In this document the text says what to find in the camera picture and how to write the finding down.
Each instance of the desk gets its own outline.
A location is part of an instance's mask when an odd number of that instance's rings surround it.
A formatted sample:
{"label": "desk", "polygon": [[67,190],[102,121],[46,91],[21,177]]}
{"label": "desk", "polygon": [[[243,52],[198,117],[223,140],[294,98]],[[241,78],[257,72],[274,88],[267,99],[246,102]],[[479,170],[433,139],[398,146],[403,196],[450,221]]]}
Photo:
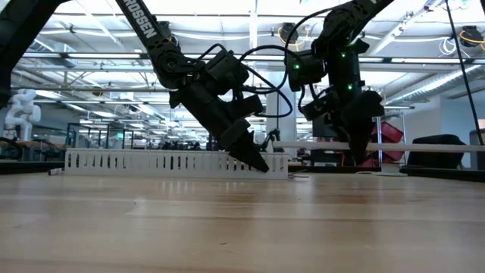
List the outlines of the desk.
{"label": "desk", "polygon": [[0,272],[483,272],[485,184],[0,177]]}

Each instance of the wood grain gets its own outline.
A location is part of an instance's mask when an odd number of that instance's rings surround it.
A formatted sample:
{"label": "wood grain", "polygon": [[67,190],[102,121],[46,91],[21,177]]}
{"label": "wood grain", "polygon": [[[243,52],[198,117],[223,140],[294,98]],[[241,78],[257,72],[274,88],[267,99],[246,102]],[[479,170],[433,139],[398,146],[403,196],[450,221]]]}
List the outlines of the wood grain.
{"label": "wood grain", "polygon": [[0,177],[0,272],[483,272],[485,184]]}

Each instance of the workbench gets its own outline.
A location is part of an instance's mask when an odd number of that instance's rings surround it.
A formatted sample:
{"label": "workbench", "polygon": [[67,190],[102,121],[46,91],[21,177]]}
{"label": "workbench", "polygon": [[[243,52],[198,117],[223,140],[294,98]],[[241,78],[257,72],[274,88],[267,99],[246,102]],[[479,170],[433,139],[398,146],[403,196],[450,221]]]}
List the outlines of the workbench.
{"label": "workbench", "polygon": [[483,272],[485,184],[0,176],[0,272]]}

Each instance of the wooden table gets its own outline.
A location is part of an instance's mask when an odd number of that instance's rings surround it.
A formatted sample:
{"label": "wooden table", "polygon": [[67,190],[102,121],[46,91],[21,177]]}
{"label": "wooden table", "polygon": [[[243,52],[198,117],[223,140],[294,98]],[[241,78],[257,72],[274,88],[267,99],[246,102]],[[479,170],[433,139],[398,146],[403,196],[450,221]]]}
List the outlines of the wooden table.
{"label": "wooden table", "polygon": [[485,184],[0,177],[0,272],[484,272]]}

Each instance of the ceiling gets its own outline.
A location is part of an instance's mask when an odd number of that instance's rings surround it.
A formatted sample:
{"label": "ceiling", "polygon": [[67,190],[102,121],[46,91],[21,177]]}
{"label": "ceiling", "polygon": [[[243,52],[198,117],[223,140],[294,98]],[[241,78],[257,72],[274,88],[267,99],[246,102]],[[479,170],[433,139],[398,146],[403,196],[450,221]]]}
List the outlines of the ceiling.
{"label": "ceiling", "polygon": [[[4,5],[6,2],[8,1],[0,1],[0,4]],[[179,40],[184,53],[199,55],[216,42],[220,42],[236,54],[242,54],[254,46],[282,45],[277,30],[283,22],[298,22],[307,14],[333,7],[345,1],[286,0],[282,2],[278,0],[251,0],[234,2],[227,0],[177,0],[170,2],[170,4],[165,4],[165,2],[159,0],[145,0],[144,2],[158,20],[170,21],[170,29]],[[399,26],[407,14],[419,10],[425,2],[424,0],[395,0],[365,27],[366,37],[363,40],[369,43],[372,49],[380,42],[382,37]],[[467,5],[463,5],[461,0],[450,0],[450,4],[454,8],[452,14],[457,28],[465,25],[476,25],[479,30],[485,30],[483,11],[479,0],[471,0]],[[300,46],[298,48],[290,46],[290,48],[292,50],[309,49],[311,41],[322,31],[323,19],[324,16],[308,20],[299,29]],[[403,39],[435,39],[450,36],[450,33],[451,28],[447,13],[440,5],[435,7],[432,12],[419,17],[413,24],[405,25],[405,30],[394,42],[391,42],[373,56],[456,58],[455,54],[443,55],[440,51],[442,39],[427,42],[402,41]],[[69,50],[75,52],[145,52],[142,43],[138,37],[133,35],[133,30],[115,0],[73,0],[60,5],[39,34],[38,41],[55,48],[55,51],[58,51],[57,46],[65,44],[69,46]],[[472,57],[485,57],[485,51],[480,46],[472,49],[465,48],[464,50]],[[281,52],[268,50],[257,54],[281,55]],[[14,81],[13,85],[32,86],[34,81],[47,91],[49,91],[49,88],[55,89],[60,85],[74,90],[93,87],[119,89],[123,96],[129,96],[134,101],[164,102],[166,104],[150,106],[149,110],[142,111],[143,115],[135,115],[128,112],[125,107],[116,105],[86,105],[82,103],[72,105],[90,111],[106,111],[120,118],[141,117],[146,119],[148,113],[148,116],[150,116],[148,119],[156,120],[165,117],[168,120],[177,121],[179,127],[191,128],[190,126],[194,125],[195,120],[191,115],[188,115],[186,110],[182,108],[171,110],[169,108],[167,104],[169,93],[157,83],[156,76],[150,73],[151,66],[148,60],[104,58],[69,61],[77,66],[75,72],[65,73],[67,70],[65,67],[53,64],[46,59],[24,58],[19,62],[22,67],[18,67],[16,71],[22,77]],[[284,70],[282,63],[255,61],[250,65],[256,67],[256,70],[266,78],[272,77],[271,74],[282,74]],[[121,68],[125,69],[124,72],[116,71]],[[459,67],[442,64],[426,66],[420,64],[388,64],[386,67],[378,67],[366,64],[362,65],[361,69],[361,78],[366,81],[369,87],[381,90],[383,96],[391,96],[435,73],[447,73],[459,69]],[[46,80],[43,76],[54,80],[54,82]],[[65,78],[67,78],[67,83],[70,83],[67,87],[64,84]],[[260,83],[262,82],[258,78],[251,77],[247,84],[259,85]],[[327,85],[327,78],[324,78],[319,84],[319,88],[323,89]],[[130,95],[130,88],[144,88],[145,92]],[[119,99],[119,94],[110,96],[109,92],[104,92],[102,96],[95,96],[90,92],[71,91],[59,93],[57,96],[75,101]],[[224,97],[226,100],[231,98],[232,95],[229,93]],[[265,103],[264,96],[261,96],[261,100]],[[305,98],[305,102],[310,101],[310,97]],[[78,112],[83,117],[87,115],[85,111]],[[168,129],[170,129],[170,126],[162,128],[162,130]],[[299,130],[301,135],[311,129],[305,130],[307,129]]]}

